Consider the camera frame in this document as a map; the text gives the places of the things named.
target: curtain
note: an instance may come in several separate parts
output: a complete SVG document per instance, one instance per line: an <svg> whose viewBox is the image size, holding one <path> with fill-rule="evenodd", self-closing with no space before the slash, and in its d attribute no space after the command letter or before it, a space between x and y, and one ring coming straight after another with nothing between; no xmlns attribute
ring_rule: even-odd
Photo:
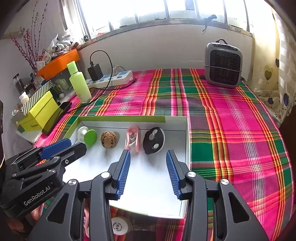
<svg viewBox="0 0 296 241"><path fill-rule="evenodd" d="M296 44L279 15L265 1L247 3L255 38L253 76L248 85L280 126L295 104Z"/></svg>

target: bottle cap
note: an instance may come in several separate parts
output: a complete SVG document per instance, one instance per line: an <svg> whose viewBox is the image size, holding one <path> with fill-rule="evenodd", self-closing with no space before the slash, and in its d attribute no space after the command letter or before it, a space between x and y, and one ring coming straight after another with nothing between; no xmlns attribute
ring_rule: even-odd
<svg viewBox="0 0 296 241"><path fill-rule="evenodd" d="M72 61L71 63L68 63L67 64L67 67L68 67L68 70L69 70L70 75L73 75L76 72L78 72L78 69L77 69L77 66L76 66L75 61Z"/></svg>
<svg viewBox="0 0 296 241"><path fill-rule="evenodd" d="M24 91L24 92L20 95L19 99L22 100L22 98L24 98L26 95L27 95L27 93Z"/></svg>
<svg viewBox="0 0 296 241"><path fill-rule="evenodd" d="M125 235L133 228L131 221L125 217L114 217L111 222L113 233L116 235Z"/></svg>

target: heart pattern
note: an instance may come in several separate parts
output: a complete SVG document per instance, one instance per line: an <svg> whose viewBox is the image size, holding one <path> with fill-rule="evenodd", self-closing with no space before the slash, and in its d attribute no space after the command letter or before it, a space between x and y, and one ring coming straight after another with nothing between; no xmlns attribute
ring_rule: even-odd
<svg viewBox="0 0 296 241"><path fill-rule="evenodd" d="M279 68L279 59L276 59L276 66Z"/></svg>
<svg viewBox="0 0 296 241"><path fill-rule="evenodd" d="M272 76L272 72L265 70L264 75L265 75L266 80L270 80L270 78Z"/></svg>
<svg viewBox="0 0 296 241"><path fill-rule="evenodd" d="M289 96L288 96L287 93L284 94L283 99L284 99L284 104L285 104L285 106L287 106L287 105L289 104Z"/></svg>
<svg viewBox="0 0 296 241"><path fill-rule="evenodd" d="M274 103L274 101L273 101L273 99L272 99L271 97L268 98L267 102L268 102L269 104L273 104L273 103Z"/></svg>

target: striped box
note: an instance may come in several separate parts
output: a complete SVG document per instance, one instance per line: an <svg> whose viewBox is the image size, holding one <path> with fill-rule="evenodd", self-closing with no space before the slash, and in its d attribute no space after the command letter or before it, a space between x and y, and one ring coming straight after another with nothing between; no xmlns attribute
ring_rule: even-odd
<svg viewBox="0 0 296 241"><path fill-rule="evenodd" d="M29 110L37 103L37 101L53 86L51 81L48 81L43 85L33 96L21 107L18 114L24 117Z"/></svg>

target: power strip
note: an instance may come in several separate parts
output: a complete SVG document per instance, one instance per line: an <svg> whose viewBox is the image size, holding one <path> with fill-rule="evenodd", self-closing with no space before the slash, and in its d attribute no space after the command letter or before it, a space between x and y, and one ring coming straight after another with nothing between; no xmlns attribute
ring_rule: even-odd
<svg viewBox="0 0 296 241"><path fill-rule="evenodd" d="M88 88L104 88L107 86L110 79L110 75L104 75L101 79L97 81L92 81L92 79L88 79L86 81L86 84ZM133 79L133 72L131 70L129 71L123 71L118 73L117 75L113 76L111 78L109 86L117 86L117 85L125 85L129 81Z"/></svg>

